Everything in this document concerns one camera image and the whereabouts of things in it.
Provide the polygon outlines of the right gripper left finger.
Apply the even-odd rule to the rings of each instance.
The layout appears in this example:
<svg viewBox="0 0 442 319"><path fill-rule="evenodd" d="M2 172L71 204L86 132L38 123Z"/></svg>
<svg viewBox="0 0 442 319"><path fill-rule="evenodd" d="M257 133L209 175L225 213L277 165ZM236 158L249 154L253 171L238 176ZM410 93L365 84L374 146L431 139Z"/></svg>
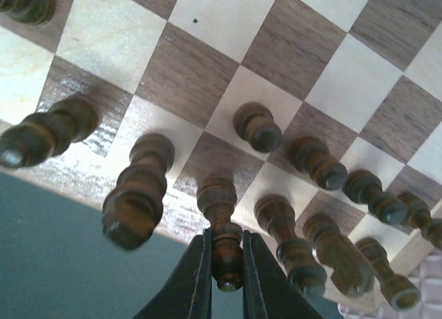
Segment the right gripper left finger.
<svg viewBox="0 0 442 319"><path fill-rule="evenodd" d="M172 274L136 318L211 317L211 232L196 235Z"/></svg>

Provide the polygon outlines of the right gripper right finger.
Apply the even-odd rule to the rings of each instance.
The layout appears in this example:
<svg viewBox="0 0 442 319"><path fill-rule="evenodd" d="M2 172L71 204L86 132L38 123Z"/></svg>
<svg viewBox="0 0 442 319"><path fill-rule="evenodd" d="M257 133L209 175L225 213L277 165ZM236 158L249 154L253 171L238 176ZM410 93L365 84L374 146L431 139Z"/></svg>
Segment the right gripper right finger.
<svg viewBox="0 0 442 319"><path fill-rule="evenodd" d="M243 317L314 319L321 315L297 292L259 233L243 232Z"/></svg>

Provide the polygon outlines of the dark bishop chess piece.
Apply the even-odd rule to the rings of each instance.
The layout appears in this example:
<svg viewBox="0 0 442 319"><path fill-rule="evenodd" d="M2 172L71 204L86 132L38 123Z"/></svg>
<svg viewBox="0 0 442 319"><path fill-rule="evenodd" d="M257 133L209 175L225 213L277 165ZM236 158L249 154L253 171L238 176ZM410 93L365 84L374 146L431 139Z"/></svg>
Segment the dark bishop chess piece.
<svg viewBox="0 0 442 319"><path fill-rule="evenodd" d="M317 137L304 136L293 141L288 159L298 172L308 174L321 189L339 189L347 179L346 167L331 156L328 146Z"/></svg>

